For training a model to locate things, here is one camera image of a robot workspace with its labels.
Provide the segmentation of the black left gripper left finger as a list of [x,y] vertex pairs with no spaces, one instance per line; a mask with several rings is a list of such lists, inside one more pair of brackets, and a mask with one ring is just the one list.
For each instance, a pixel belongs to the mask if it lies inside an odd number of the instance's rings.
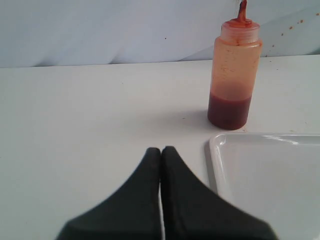
[[150,147],[126,182],[106,200],[69,220],[59,240],[159,240],[161,151]]

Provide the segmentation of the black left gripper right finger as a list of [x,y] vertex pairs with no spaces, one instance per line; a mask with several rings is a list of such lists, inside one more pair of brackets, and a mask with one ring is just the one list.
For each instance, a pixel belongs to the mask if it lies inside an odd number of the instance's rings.
[[161,153],[161,202],[167,240],[275,240],[270,225],[202,183],[173,146]]

